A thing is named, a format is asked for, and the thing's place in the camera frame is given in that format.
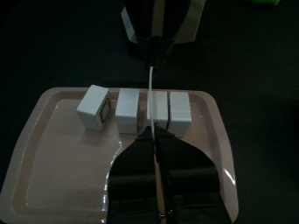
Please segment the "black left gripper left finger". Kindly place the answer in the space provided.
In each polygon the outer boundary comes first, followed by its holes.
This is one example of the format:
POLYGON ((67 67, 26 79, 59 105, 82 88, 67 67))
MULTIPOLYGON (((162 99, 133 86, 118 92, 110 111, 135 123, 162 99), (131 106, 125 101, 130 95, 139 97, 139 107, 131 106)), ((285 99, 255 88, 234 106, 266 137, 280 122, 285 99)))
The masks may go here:
POLYGON ((107 196, 107 224, 161 224, 150 127, 117 156, 109 173, 107 196))

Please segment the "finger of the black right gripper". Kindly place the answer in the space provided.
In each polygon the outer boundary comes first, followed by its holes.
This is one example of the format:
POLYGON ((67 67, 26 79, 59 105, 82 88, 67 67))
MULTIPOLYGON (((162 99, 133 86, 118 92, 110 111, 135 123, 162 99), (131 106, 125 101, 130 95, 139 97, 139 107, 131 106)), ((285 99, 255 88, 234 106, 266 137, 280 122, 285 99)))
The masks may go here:
POLYGON ((161 67, 174 45, 197 39, 207 0, 155 0, 154 3, 154 66, 161 67))
POLYGON ((123 0, 123 2, 146 64, 153 67, 155 65, 155 42, 153 36, 155 0, 123 0))

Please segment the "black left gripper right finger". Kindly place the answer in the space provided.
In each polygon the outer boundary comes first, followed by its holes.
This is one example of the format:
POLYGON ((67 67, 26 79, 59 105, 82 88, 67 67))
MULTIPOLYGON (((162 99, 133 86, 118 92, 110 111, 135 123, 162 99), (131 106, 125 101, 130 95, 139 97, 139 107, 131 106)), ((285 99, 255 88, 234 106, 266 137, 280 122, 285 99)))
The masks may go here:
POLYGON ((166 224, 231 224, 217 165, 205 152, 161 127, 154 154, 162 175, 166 224))

